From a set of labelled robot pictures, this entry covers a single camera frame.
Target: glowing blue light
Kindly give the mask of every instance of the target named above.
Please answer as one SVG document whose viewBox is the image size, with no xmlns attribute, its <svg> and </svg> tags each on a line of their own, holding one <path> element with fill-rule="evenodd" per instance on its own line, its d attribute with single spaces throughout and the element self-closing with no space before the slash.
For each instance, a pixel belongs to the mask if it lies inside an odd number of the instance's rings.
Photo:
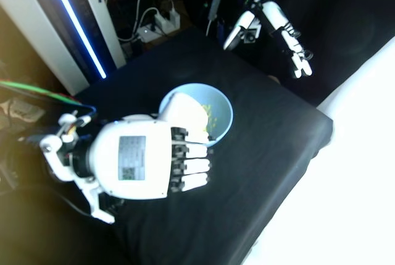
<svg viewBox="0 0 395 265">
<path fill-rule="evenodd" d="M 73 8 L 71 7 L 69 0 L 61 0 L 63 2 L 64 7 L 66 8 L 67 13 L 70 16 L 70 19 L 72 19 L 72 22 L 74 24 L 75 29 L 77 29 L 78 34 L 80 35 L 80 38 L 82 40 L 82 42 L 85 45 L 86 50 L 88 51 L 89 55 L 91 56 L 93 63 L 95 64 L 96 68 L 98 69 L 100 75 L 102 78 L 106 78 L 106 73 L 104 72 L 99 59 L 96 57 L 96 54 L 94 53 L 92 46 L 90 44 L 90 42 L 88 41 L 88 38 L 86 37 L 80 22 L 78 21 Z"/>
</svg>

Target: black table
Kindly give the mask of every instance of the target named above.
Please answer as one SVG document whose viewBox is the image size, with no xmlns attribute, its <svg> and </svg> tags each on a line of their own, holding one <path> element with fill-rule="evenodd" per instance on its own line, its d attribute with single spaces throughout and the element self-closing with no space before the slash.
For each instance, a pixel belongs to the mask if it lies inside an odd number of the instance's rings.
<svg viewBox="0 0 395 265">
<path fill-rule="evenodd" d="M 172 88 L 223 91 L 235 113 L 214 146 L 211 181 L 164 200 L 129 201 L 113 226 L 136 264 L 240 264 L 328 143 L 332 121 L 191 28 L 78 95 L 101 118 L 157 112 Z"/>
</svg>

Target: power strip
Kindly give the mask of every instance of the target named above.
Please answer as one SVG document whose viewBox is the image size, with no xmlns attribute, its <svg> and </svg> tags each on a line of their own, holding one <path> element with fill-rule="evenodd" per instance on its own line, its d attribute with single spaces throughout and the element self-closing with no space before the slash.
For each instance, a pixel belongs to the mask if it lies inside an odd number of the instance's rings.
<svg viewBox="0 0 395 265">
<path fill-rule="evenodd" d="M 161 36 L 168 35 L 175 30 L 180 29 L 180 15 L 175 9 L 170 11 L 170 20 L 165 19 L 162 15 L 155 15 L 155 30 L 152 31 L 152 24 L 148 24 L 137 29 L 139 37 L 144 43 L 156 40 Z"/>
</svg>

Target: white robotic hand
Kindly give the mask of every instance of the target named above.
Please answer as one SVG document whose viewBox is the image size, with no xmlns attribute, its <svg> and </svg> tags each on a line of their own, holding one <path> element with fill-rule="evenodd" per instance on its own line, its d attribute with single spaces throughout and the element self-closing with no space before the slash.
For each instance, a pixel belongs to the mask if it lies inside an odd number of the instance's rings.
<svg viewBox="0 0 395 265">
<path fill-rule="evenodd" d="M 305 50 L 297 40 L 301 34 L 293 28 L 281 8 L 273 0 L 253 0 L 250 9 L 240 16 L 228 35 L 223 49 L 233 49 L 240 41 L 254 43 L 259 37 L 262 26 L 291 59 L 294 77 L 312 75 L 309 64 L 312 53 Z"/>
<path fill-rule="evenodd" d="M 188 95 L 175 93 L 157 119 L 132 115 L 107 124 L 92 143 L 71 130 L 78 120 L 63 115 L 59 123 L 64 130 L 44 137 L 40 148 L 53 174 L 80 188 L 93 217 L 115 221 L 103 203 L 108 196 L 165 198 L 207 184 L 208 116 Z"/>
</svg>

